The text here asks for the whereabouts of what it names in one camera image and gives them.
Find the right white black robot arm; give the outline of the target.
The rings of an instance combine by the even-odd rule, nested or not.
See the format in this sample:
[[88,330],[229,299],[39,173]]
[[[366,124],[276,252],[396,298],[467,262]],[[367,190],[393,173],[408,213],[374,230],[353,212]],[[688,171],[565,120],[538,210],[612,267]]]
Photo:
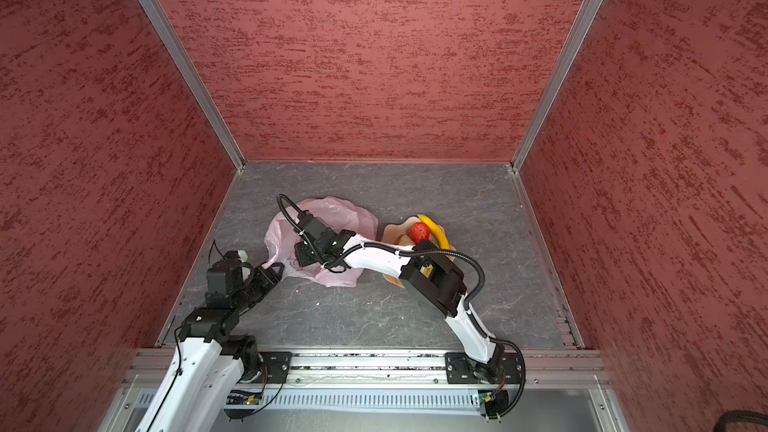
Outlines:
[[399,280],[423,310],[448,324],[476,379],[489,384],[500,380],[503,349],[472,305],[485,283],[477,261],[428,240],[395,246],[349,230],[336,232],[307,210],[299,210],[296,218],[289,213],[284,217],[299,237],[300,264],[318,264],[332,273],[368,269]]

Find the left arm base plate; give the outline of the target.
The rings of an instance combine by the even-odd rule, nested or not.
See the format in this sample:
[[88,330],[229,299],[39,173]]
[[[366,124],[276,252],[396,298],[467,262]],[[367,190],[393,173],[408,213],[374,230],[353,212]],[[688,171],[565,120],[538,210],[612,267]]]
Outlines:
[[283,384],[286,382],[294,354],[288,351],[262,351],[253,384]]

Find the red fake fruit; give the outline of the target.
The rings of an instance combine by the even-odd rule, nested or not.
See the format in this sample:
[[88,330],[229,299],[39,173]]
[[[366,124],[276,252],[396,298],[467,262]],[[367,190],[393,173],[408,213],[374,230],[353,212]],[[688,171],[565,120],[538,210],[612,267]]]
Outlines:
[[413,224],[409,230],[409,238],[415,243],[419,244],[423,241],[429,241],[431,237],[431,231],[427,224],[423,222],[417,222]]

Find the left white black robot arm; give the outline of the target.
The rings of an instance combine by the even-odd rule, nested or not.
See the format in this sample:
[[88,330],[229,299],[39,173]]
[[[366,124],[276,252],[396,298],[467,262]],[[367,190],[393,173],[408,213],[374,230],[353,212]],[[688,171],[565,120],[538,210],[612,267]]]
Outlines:
[[138,431],[209,431],[230,399],[237,407],[227,414],[231,419],[272,403],[266,386],[287,382],[293,354],[263,354],[254,336],[233,330],[283,271],[280,262],[253,266],[243,251],[230,251],[208,268],[204,304],[174,330],[174,356]]

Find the yellow fake banana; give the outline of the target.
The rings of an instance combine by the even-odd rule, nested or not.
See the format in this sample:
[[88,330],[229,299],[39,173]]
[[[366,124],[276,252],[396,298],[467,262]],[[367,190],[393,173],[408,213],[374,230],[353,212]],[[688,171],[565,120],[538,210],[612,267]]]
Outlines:
[[430,235],[436,240],[440,249],[450,250],[450,242],[445,235],[444,229],[435,223],[431,218],[424,214],[418,214],[418,219],[428,228]]

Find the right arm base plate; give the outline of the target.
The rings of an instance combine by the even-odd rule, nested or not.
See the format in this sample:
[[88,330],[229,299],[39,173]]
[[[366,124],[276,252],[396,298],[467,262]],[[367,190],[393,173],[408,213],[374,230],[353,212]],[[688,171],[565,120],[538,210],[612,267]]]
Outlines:
[[485,363],[469,358],[462,352],[448,352],[444,356],[449,384],[519,385],[525,366],[516,352],[497,348]]

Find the pink plastic bag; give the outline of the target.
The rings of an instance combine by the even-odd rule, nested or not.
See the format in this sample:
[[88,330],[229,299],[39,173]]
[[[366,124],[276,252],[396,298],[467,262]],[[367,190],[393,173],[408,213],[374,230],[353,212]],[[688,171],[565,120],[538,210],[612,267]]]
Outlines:
[[[369,239],[376,238],[378,218],[372,212],[352,202],[327,196],[305,199],[299,202],[298,206],[336,232],[346,229]],[[358,279],[363,274],[361,268],[333,273],[322,269],[317,263],[301,266],[294,251],[294,245],[299,242],[300,238],[293,227],[283,214],[278,212],[270,222],[264,237],[269,257],[262,267],[268,268],[273,263],[282,263],[284,277],[307,279],[325,287],[353,288],[357,285]]]

